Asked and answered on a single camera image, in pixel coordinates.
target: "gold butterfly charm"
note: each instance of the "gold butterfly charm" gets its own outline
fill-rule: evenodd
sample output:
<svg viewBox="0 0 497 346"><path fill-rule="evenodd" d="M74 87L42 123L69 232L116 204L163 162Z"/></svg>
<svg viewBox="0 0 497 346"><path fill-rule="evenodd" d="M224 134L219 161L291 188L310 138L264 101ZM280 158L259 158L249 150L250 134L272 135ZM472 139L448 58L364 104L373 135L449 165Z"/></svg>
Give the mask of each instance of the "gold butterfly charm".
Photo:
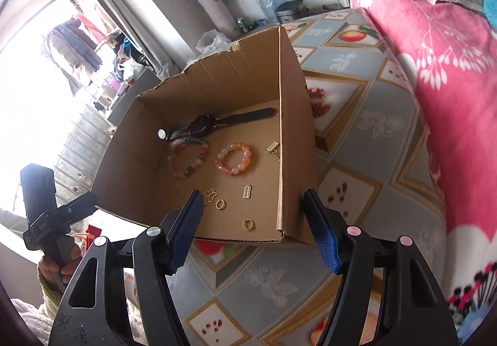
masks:
<svg viewBox="0 0 497 346"><path fill-rule="evenodd" d="M214 198L217 196L217 192L211 188L210 190L205 192L204 196L207 197L209 203L212 203L214 201Z"/></svg>

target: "gold earring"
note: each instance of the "gold earring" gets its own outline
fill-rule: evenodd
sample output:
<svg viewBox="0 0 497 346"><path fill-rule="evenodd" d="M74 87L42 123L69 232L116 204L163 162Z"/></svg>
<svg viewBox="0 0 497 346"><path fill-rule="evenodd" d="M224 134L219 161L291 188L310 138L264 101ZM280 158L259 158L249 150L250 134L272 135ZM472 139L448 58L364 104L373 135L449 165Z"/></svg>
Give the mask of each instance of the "gold earring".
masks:
<svg viewBox="0 0 497 346"><path fill-rule="evenodd" d="M244 189L244 199L250 199L250 194L252 193L252 185L247 183Z"/></svg>
<svg viewBox="0 0 497 346"><path fill-rule="evenodd" d="M267 152L268 153L271 153L274 155L274 157L276 157L277 160L280 159L280 155L278 153L278 147L279 147L279 143L277 141L273 141L272 144L267 148Z"/></svg>
<svg viewBox="0 0 497 346"><path fill-rule="evenodd" d="M210 190L205 192L204 196L207 197L209 203L212 203L214 201L214 198L217 196L217 192L211 188Z"/></svg>
<svg viewBox="0 0 497 346"><path fill-rule="evenodd" d="M248 231L250 230L253 230L255 228L255 223L253 222L252 219L247 219L247 220L244 220L244 222L242 223L242 227Z"/></svg>
<svg viewBox="0 0 497 346"><path fill-rule="evenodd" d="M226 202L224 201L224 199L219 199L219 200L216 202L216 208L217 208L217 209L219 209L219 210L223 210L225 207L226 207Z"/></svg>

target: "orange beaded bracelet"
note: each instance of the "orange beaded bracelet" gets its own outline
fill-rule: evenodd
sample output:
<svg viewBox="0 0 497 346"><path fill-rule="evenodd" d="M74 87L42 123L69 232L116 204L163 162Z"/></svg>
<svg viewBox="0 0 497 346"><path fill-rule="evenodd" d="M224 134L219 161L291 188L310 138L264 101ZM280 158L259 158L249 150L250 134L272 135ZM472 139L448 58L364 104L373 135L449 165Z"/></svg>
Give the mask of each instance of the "orange beaded bracelet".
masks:
<svg viewBox="0 0 497 346"><path fill-rule="evenodd" d="M244 159L242 162L236 166L235 168L229 168L224 166L224 158L228 155L228 153L232 150L242 150L244 152ZM250 158L252 157L252 153L250 152L250 147L245 143L240 143L235 141L233 144L230 144L226 148L222 149L218 154L218 158L216 159L216 166L219 171L225 173L226 175L238 175L240 172L245 171L250 164Z"/></svg>

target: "blue gripper pad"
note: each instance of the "blue gripper pad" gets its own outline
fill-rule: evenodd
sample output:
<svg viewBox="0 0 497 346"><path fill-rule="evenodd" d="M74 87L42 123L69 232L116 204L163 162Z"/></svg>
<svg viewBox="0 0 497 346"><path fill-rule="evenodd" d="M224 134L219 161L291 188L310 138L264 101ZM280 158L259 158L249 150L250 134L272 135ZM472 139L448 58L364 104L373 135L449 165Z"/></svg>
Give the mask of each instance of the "blue gripper pad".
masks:
<svg viewBox="0 0 497 346"><path fill-rule="evenodd" d="M171 230L167 234L169 239L169 268L176 273L179 267L185 264L186 256L190 251L202 215L204 214L204 199L200 191L193 191L183 206Z"/></svg>
<svg viewBox="0 0 497 346"><path fill-rule="evenodd" d="M335 212L335 210L321 211L314 202L308 202L304 207L304 214L311 228L322 262L336 274L341 266L338 242L326 218L323 216L323 212Z"/></svg>

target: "pink blanket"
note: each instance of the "pink blanket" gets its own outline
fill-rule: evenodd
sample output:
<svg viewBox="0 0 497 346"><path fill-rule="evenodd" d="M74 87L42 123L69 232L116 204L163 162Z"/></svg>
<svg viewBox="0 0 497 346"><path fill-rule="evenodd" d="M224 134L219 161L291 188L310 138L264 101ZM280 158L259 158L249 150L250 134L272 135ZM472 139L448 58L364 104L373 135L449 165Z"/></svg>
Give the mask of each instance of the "pink blanket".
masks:
<svg viewBox="0 0 497 346"><path fill-rule="evenodd" d="M497 283L497 34L481 15L426 0L350 0L401 63L431 131L445 194L442 288L461 340Z"/></svg>

